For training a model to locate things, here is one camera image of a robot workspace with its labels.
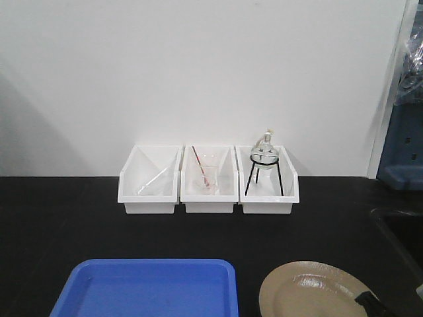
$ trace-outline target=white plastic bin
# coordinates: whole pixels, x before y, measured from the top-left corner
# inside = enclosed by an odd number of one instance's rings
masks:
[[[289,214],[293,203],[299,202],[298,175],[283,146],[275,146],[279,151],[279,165],[282,176],[284,196],[281,196],[278,169],[275,165],[270,170],[260,170],[255,183],[256,169],[251,178],[250,187],[245,195],[252,161],[252,147],[236,146],[239,167],[239,199],[244,213],[279,213]]]
[[[187,213],[232,213],[238,202],[238,170],[233,146],[185,146],[180,200]]]
[[[126,213],[173,213],[178,203],[182,146],[133,147],[119,175]]]

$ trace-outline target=black handle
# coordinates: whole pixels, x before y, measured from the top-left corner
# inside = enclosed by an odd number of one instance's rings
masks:
[[[358,295],[356,302],[364,307],[368,317],[398,317],[369,291]]]

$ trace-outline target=plastic storage tray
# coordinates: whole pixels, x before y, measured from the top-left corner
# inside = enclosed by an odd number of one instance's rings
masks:
[[[279,150],[279,165],[282,175],[284,196],[280,194],[278,171],[276,167],[261,170],[258,183],[251,181],[248,195],[245,195],[252,162],[252,147],[237,146],[237,162],[239,167],[239,197],[244,213],[291,213],[293,203],[299,202],[298,175],[283,146]]]
[[[232,213],[239,200],[238,170],[233,146],[194,146],[204,170],[216,169],[217,185],[212,193],[204,186],[202,170],[191,145],[185,146],[180,176],[180,200],[187,213]]]
[[[88,260],[50,317],[238,317],[235,272],[223,260]]]
[[[174,212],[181,155],[182,146],[133,147],[119,175],[118,202],[126,213]]]

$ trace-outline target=tripod leg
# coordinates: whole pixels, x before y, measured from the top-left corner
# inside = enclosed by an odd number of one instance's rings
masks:
[[[245,188],[245,195],[246,195],[246,196],[247,196],[247,192],[248,192],[249,187],[250,187],[250,182],[251,182],[252,172],[254,172],[254,166],[256,166],[256,163],[253,163],[253,164],[252,164],[252,167],[251,167],[250,177],[249,177],[249,180],[248,180],[248,182],[247,182],[247,188]]]
[[[283,196],[284,195],[284,189],[282,187],[282,177],[280,176],[279,162],[278,162],[278,176],[279,176],[280,193]]]
[[[257,168],[257,175],[256,175],[256,184],[257,184],[257,181],[258,181],[258,171],[259,171],[260,169],[259,168]]]

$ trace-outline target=sink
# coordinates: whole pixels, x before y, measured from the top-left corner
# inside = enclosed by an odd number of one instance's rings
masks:
[[[423,212],[374,209],[371,216],[423,284]]]

